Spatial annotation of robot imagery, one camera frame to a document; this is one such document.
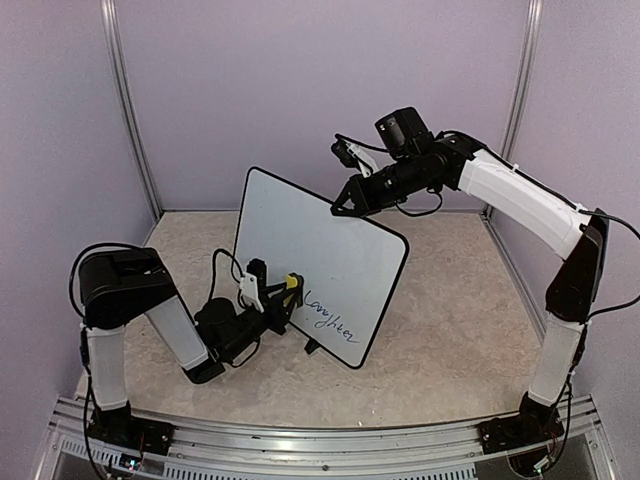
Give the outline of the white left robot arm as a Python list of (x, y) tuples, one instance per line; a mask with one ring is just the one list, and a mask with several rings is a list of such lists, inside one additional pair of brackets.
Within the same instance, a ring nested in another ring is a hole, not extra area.
[(83, 346), (102, 430), (121, 445), (140, 434), (129, 404), (124, 367), (124, 333), (140, 316), (194, 384), (204, 384), (242, 365), (241, 355), (266, 331), (282, 335), (302, 304), (304, 279), (289, 273), (267, 281), (267, 266), (253, 259), (239, 278), (237, 310), (232, 300), (210, 295), (191, 314), (168, 269), (153, 248), (108, 244), (88, 251), (75, 266), (83, 307)]

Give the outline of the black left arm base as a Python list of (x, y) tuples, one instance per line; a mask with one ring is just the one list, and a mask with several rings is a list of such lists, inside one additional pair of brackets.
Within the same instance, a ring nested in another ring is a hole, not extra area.
[(127, 403), (109, 411), (95, 407), (85, 425), (85, 438), (124, 450), (117, 460), (107, 460), (108, 472), (114, 467), (136, 472), (149, 454), (168, 455), (174, 431), (170, 423), (134, 416)]

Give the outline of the white whiteboard with black frame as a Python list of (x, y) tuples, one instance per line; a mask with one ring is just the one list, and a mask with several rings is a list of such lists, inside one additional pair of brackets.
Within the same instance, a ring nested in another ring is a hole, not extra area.
[(254, 166), (247, 172), (234, 241), (242, 265), (267, 281), (303, 277), (291, 324), (351, 369), (369, 354), (405, 267), (405, 236), (370, 219), (335, 217), (330, 200)]

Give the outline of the yellow black whiteboard eraser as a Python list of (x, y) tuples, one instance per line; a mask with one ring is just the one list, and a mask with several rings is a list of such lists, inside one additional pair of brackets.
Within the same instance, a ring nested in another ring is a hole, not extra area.
[(303, 303), (304, 277), (296, 273), (289, 273), (286, 275), (285, 283), (284, 305), (299, 308)]

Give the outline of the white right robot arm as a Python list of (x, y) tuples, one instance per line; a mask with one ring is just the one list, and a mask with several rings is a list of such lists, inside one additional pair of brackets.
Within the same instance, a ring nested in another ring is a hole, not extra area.
[(602, 211), (585, 210), (480, 140), (454, 130), (433, 133), (413, 107), (384, 116), (375, 129), (383, 142), (378, 152), (393, 160), (383, 168), (368, 156), (370, 146), (336, 134), (331, 151), (355, 173), (332, 202), (332, 215), (365, 218), (399, 206), (416, 192), (439, 195), (448, 188), (503, 213), (560, 258), (545, 294), (548, 320), (541, 357), (525, 395), (535, 405), (511, 423), (518, 442), (535, 442), (551, 424), (544, 407), (558, 401), (579, 362), (603, 274), (608, 221)]

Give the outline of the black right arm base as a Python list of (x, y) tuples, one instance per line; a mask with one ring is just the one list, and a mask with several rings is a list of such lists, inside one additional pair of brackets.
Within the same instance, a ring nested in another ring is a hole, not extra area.
[(507, 454), (510, 469), (520, 478), (538, 479), (553, 469), (568, 443), (572, 386), (566, 383), (550, 406), (525, 394), (513, 415), (480, 422), (477, 433), (484, 455)]

